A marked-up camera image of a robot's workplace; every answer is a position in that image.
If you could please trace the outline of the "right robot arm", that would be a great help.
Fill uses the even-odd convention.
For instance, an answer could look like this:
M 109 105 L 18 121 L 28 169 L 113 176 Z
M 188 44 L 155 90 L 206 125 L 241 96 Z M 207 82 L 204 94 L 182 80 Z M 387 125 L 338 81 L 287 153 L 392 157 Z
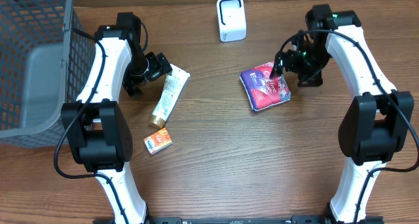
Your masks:
M 367 202 L 377 177 L 388 170 L 406 136 L 418 139 L 410 122 L 414 98 L 383 74 L 354 11 L 333 12 L 327 4 L 315 5 L 305 22 L 306 30 L 287 40 L 292 49 L 281 48 L 275 55 L 271 77 L 290 71 L 297 74 L 298 86 L 320 86 L 322 70 L 334 60 L 352 97 L 338 129 L 344 169 L 319 222 L 382 223 L 382 217 L 366 214 Z

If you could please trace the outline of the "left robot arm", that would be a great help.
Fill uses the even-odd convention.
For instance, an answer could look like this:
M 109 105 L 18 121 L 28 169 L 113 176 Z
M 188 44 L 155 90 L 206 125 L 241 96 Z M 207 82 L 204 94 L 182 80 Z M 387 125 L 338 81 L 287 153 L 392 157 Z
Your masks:
M 163 53 L 140 43 L 145 24 L 133 12 L 120 12 L 114 25 L 93 35 L 72 30 L 95 43 L 88 80 L 73 103 L 64 103 L 64 133 L 54 153 L 54 168 L 67 179 L 96 178 L 114 211 L 111 223 L 153 223 L 131 169 L 133 139 L 118 104 L 121 90 L 141 94 L 140 85 L 172 72 Z

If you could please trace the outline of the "white tube with gold cap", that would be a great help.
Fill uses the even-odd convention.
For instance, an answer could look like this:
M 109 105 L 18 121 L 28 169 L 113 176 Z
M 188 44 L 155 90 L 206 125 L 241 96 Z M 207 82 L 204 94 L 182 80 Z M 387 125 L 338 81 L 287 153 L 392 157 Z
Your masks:
M 176 65 L 170 64 L 170 66 L 172 67 L 172 70 L 166 75 L 161 97 L 154 108 L 149 121 L 151 126 L 158 129 L 162 129 L 166 124 L 182 89 L 191 76 L 190 73 Z

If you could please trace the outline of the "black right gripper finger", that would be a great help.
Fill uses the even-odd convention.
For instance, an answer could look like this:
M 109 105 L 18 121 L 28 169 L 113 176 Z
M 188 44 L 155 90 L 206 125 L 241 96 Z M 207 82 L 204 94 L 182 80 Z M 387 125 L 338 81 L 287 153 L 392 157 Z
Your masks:
M 283 74 L 283 60 L 280 55 L 276 55 L 272 71 L 270 73 L 270 79 L 280 77 Z
M 321 70 L 313 73 L 312 76 L 305 73 L 299 73 L 298 79 L 298 87 L 319 87 L 323 84 Z

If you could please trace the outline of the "orange small box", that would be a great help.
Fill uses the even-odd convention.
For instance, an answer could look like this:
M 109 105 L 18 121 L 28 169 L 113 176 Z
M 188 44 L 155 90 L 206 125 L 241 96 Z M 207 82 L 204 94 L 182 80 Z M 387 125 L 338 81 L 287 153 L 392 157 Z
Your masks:
M 143 141 L 151 155 L 154 155 L 173 144 L 166 128 L 160 129 L 158 132 L 146 137 Z

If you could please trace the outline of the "red purple pad pack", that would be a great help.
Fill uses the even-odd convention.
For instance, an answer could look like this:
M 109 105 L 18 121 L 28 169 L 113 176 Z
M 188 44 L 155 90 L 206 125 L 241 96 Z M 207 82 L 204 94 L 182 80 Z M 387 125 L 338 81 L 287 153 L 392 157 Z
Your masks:
M 291 91 L 283 75 L 270 78 L 274 62 L 267 62 L 240 74 L 251 110 L 263 111 L 291 100 Z

